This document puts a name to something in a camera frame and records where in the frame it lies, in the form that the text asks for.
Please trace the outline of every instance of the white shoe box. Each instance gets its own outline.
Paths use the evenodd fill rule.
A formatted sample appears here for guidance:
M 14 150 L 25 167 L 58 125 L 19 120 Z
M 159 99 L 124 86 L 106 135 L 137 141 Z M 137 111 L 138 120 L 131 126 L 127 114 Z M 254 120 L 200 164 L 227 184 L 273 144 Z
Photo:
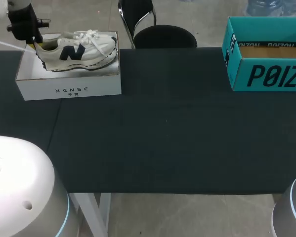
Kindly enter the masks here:
M 100 33 L 115 36 L 118 42 L 117 32 Z M 46 34 L 43 35 L 43 38 L 58 36 L 59 34 Z M 28 45 L 26 49 L 16 76 L 16 83 L 25 100 L 119 95 L 122 93 L 119 47 L 115 60 L 104 68 L 94 71 L 73 69 L 66 72 L 48 72 L 43 68 L 35 51 Z

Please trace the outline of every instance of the gray floor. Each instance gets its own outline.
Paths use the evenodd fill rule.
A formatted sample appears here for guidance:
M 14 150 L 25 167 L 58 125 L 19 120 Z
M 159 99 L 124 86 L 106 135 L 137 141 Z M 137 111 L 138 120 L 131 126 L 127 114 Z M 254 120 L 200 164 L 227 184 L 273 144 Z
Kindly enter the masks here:
M 120 48 L 130 48 L 130 42 L 118 12 L 118 0 L 32 0 L 39 18 L 52 20 L 43 33 L 99 30 L 118 31 Z M 157 24 L 169 24 L 190 31 L 198 47 L 221 46 L 228 16 L 242 15 L 246 0 L 153 0 Z M 138 27 L 152 25 L 152 16 Z M 0 20 L 0 40 L 17 46 L 24 43 L 6 31 L 8 18 Z M 10 48 L 0 45 L 0 50 Z
M 273 206 L 272 195 L 113 194 L 108 236 L 271 237 Z

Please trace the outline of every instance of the black tablecloth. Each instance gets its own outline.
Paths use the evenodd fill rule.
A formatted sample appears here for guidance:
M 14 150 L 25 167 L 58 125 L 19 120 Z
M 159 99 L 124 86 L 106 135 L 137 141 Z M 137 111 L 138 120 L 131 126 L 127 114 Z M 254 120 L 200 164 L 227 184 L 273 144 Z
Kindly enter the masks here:
M 121 50 L 119 96 L 24 102 L 4 67 L 0 134 L 44 148 L 55 125 L 47 154 L 69 192 L 277 193 L 296 178 L 296 93 L 233 92 L 220 48 Z M 30 123 L 3 133 L 10 114 Z
M 24 101 L 15 82 L 21 52 L 0 51 L 0 135 L 30 141 L 47 152 L 60 100 Z

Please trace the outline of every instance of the white cable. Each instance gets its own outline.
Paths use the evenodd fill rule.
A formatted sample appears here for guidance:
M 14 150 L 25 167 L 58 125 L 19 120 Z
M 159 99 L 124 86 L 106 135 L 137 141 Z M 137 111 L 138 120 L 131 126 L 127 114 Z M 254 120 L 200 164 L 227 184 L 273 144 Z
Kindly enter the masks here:
M 2 41 L 0 41 L 0 44 L 8 46 L 8 47 L 19 49 L 21 51 L 27 51 L 27 52 L 34 53 L 34 54 L 36 53 L 34 50 L 18 47 L 18 46 L 15 46 L 15 45 L 12 45 L 12 44 L 9 44 L 9 43 L 5 43 L 5 42 L 2 42 Z

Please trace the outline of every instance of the n logo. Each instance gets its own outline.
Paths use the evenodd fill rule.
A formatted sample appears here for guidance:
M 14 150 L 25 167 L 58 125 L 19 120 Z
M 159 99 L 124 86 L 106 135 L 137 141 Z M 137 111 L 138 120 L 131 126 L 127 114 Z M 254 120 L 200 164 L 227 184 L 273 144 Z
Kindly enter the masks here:
M 68 60 L 70 57 L 72 60 L 81 60 L 85 52 L 85 47 L 79 45 L 78 50 L 75 52 L 74 46 L 65 46 L 63 47 L 62 53 L 60 55 L 60 60 Z

